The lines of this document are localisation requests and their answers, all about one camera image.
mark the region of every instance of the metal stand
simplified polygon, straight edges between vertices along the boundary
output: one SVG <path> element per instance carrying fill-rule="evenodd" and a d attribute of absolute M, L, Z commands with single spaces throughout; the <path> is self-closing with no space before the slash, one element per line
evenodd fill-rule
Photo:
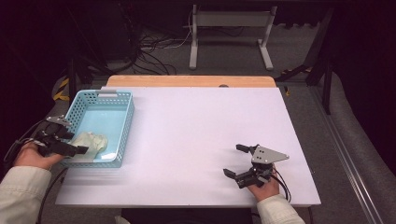
<path fill-rule="evenodd" d="M 273 70 L 273 64 L 267 50 L 267 42 L 271 33 L 272 24 L 276 15 L 276 7 L 271 7 L 270 11 L 200 11 L 197 6 L 192 8 L 192 43 L 190 54 L 190 69 L 197 67 L 198 55 L 198 26 L 251 26 L 263 27 L 265 32 L 262 39 L 258 40 L 262 59 L 267 70 Z"/>

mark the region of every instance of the person's arm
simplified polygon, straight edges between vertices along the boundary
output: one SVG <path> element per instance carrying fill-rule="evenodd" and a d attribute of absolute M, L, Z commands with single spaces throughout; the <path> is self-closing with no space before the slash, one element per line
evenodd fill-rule
<path fill-rule="evenodd" d="M 0 184 L 0 223 L 35 223 L 47 186 L 50 167 L 64 157 L 44 158 L 28 143 Z"/>
<path fill-rule="evenodd" d="M 262 224 L 301 224 L 304 221 L 285 197 L 279 194 L 279 184 L 271 178 L 261 188 L 255 185 L 247 187 L 257 200 L 257 209 Z"/>

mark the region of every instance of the wooden table edge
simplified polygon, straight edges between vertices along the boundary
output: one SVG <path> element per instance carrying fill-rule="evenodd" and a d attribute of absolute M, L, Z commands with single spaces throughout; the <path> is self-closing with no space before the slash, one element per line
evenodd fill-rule
<path fill-rule="evenodd" d="M 108 79 L 106 85 L 108 87 L 276 87 L 272 77 L 237 76 L 114 75 Z"/>

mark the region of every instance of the cloth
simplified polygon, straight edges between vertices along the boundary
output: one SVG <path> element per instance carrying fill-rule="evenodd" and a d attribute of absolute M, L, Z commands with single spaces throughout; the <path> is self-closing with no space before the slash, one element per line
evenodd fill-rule
<path fill-rule="evenodd" d="M 92 162 L 99 152 L 102 152 L 107 147 L 107 137 L 102 134 L 95 133 L 81 133 L 76 139 L 70 142 L 72 146 L 88 147 L 85 154 L 76 154 L 73 161 Z"/>
<path fill-rule="evenodd" d="M 281 194 L 257 203 L 262 224 L 300 224 L 304 221 Z"/>
<path fill-rule="evenodd" d="M 0 223 L 34 224 L 50 177 L 50 171 L 41 168 L 12 167 L 0 185 Z"/>

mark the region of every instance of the table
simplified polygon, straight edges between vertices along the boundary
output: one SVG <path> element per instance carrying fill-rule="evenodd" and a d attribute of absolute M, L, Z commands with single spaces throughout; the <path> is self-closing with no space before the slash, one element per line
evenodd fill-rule
<path fill-rule="evenodd" d="M 235 88 L 217 88 L 224 84 Z M 104 89 L 133 91 L 135 112 L 123 164 L 119 169 L 69 169 L 57 204 L 253 207 L 250 192 L 239 189 L 222 169 L 247 171 L 251 155 L 235 145 L 258 143 L 290 155 L 276 167 L 288 184 L 292 205 L 320 204 L 270 77 L 113 76 Z"/>

